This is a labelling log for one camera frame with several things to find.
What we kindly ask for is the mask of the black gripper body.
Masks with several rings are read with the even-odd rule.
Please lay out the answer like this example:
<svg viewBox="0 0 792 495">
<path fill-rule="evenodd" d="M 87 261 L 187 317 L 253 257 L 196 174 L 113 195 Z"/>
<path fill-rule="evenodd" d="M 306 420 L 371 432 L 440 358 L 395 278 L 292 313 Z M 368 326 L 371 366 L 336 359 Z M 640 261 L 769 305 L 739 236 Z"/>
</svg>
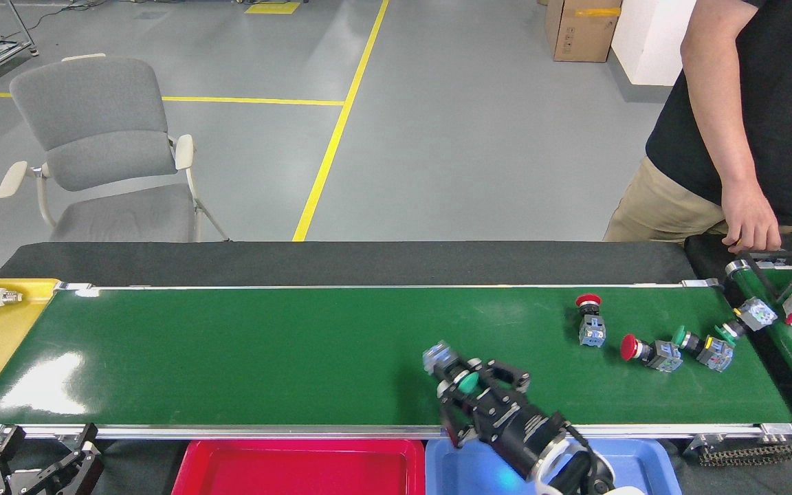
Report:
<svg viewBox="0 0 792 495">
<path fill-rule="evenodd" d="M 487 443 L 522 479 L 534 479 L 538 464 L 547 470 L 566 453 L 566 421 L 556 412 L 548 417 L 519 398 L 487 393 L 480 398 L 480 441 Z"/>
</svg>

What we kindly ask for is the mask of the person's right hand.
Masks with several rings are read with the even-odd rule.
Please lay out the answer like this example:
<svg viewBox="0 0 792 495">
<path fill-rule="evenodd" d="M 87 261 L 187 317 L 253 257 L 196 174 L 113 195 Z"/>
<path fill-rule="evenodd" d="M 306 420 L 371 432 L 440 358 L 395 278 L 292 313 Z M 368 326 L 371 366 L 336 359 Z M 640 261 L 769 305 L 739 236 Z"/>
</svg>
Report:
<svg viewBox="0 0 792 495">
<path fill-rule="evenodd" d="M 724 181 L 722 210 L 728 228 L 723 244 L 731 253 L 776 251 L 782 247 L 779 223 L 754 179 Z"/>
</svg>

